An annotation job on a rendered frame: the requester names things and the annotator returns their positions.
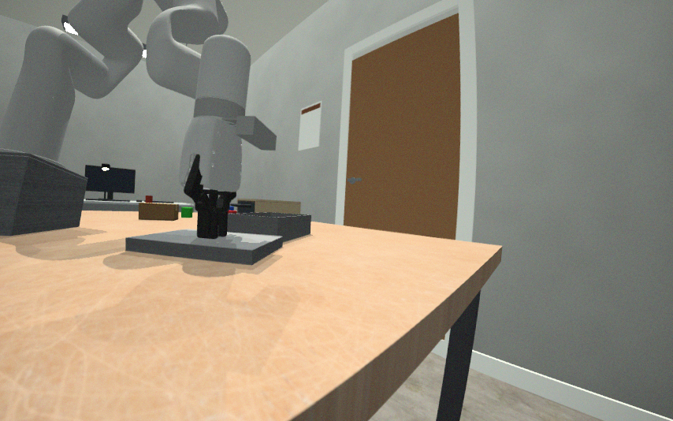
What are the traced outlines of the brown cardboard box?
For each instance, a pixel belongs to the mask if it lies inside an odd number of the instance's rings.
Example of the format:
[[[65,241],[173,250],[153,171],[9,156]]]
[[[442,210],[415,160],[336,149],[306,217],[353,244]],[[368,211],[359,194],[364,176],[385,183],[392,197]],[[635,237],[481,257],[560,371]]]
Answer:
[[[179,204],[139,203],[139,220],[175,221],[178,214]]]

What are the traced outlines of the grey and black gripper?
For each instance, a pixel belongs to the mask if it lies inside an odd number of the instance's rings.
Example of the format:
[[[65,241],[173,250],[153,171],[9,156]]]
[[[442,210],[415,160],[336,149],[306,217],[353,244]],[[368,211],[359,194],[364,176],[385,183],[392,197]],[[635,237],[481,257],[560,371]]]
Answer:
[[[198,238],[227,236],[227,211],[240,188],[242,139],[235,125],[229,124],[234,123],[222,118],[191,118],[182,147],[179,182],[195,202]]]

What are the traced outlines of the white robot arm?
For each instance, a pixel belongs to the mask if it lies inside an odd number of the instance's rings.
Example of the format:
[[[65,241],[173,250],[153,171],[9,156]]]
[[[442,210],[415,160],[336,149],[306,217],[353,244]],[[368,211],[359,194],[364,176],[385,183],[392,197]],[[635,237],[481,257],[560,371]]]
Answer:
[[[223,35],[229,19],[221,0],[155,2],[162,13],[147,34],[150,78],[195,99],[193,117],[225,117],[237,136],[275,151],[277,136],[256,116],[245,116],[251,55],[238,39]],[[65,168],[58,160],[75,89],[103,98],[139,64],[143,44],[128,25],[142,7],[143,0],[80,0],[70,10],[69,25],[102,61],[57,28],[30,32],[0,128],[0,151],[30,153]],[[202,53],[181,43],[203,44]]]

